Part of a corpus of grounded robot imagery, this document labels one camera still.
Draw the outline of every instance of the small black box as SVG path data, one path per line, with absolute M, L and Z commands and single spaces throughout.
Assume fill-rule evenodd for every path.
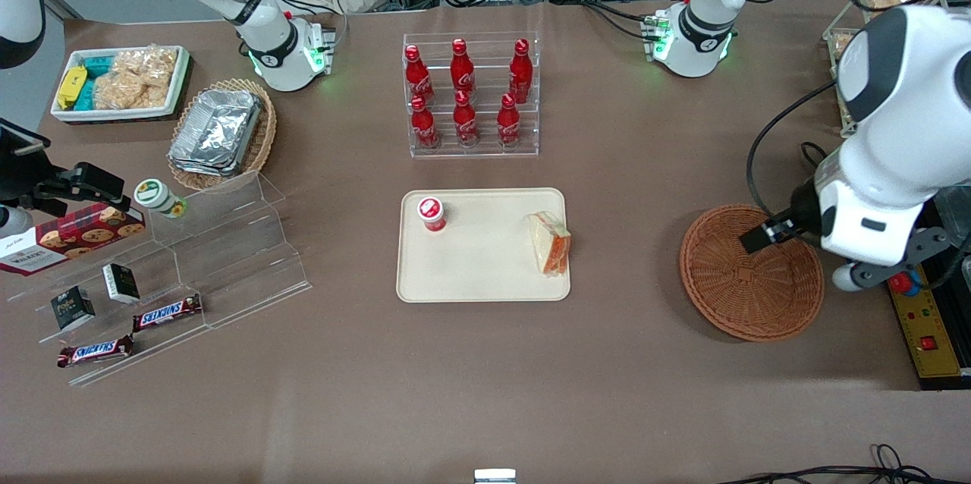
M 121 264 L 111 263 L 102 270 L 105 283 L 108 285 L 108 298 L 126 304 L 135 304 L 139 300 L 138 286 L 135 284 L 135 274 Z
M 59 294 L 51 300 L 51 307 L 55 308 L 55 317 L 62 331 L 73 331 L 94 319 L 94 307 L 81 287 L 72 287 L 67 293 Z

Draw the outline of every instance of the snickers bar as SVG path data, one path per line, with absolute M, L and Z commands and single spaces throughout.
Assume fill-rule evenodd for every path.
M 142 331 L 144 328 L 161 325 L 163 322 L 172 321 L 172 319 L 181 317 L 183 315 L 194 314 L 201 309 L 202 304 L 199 303 L 199 297 L 197 294 L 194 294 L 191 295 L 191 297 L 184 298 L 184 300 L 178 301 L 174 304 L 160 307 L 155 311 L 149 311 L 149 313 L 143 315 L 135 315 L 135 317 L 132 318 L 133 324 L 131 331 L 133 333 Z
M 132 342 L 131 335 L 125 335 L 118 340 L 102 342 L 80 348 L 64 348 L 58 355 L 58 366 L 62 369 L 67 366 L 75 366 L 88 360 L 106 360 L 115 357 L 128 357 L 134 353 L 135 343 Z

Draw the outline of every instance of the red and white cup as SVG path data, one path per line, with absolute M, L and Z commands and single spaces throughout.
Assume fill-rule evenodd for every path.
M 423 197 L 419 201 L 419 217 L 430 231 L 440 231 L 445 227 L 445 207 L 442 201 L 433 196 Z

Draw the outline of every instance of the blue package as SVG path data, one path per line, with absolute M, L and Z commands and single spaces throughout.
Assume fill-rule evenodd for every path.
M 107 74 L 112 69 L 112 62 L 114 61 L 115 58 L 112 58 L 110 55 L 102 55 L 100 58 L 84 59 L 84 68 L 87 69 L 87 77 L 99 77 Z
M 80 87 L 80 95 L 77 96 L 77 101 L 74 103 L 74 110 L 94 110 L 94 80 L 88 79 L 84 86 Z

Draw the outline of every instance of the yellow package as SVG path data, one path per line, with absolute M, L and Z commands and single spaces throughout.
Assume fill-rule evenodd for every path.
M 79 65 L 67 70 L 67 76 L 64 77 L 64 82 L 61 82 L 58 89 L 58 104 L 62 110 L 66 111 L 74 106 L 86 81 L 87 69 L 83 66 Z

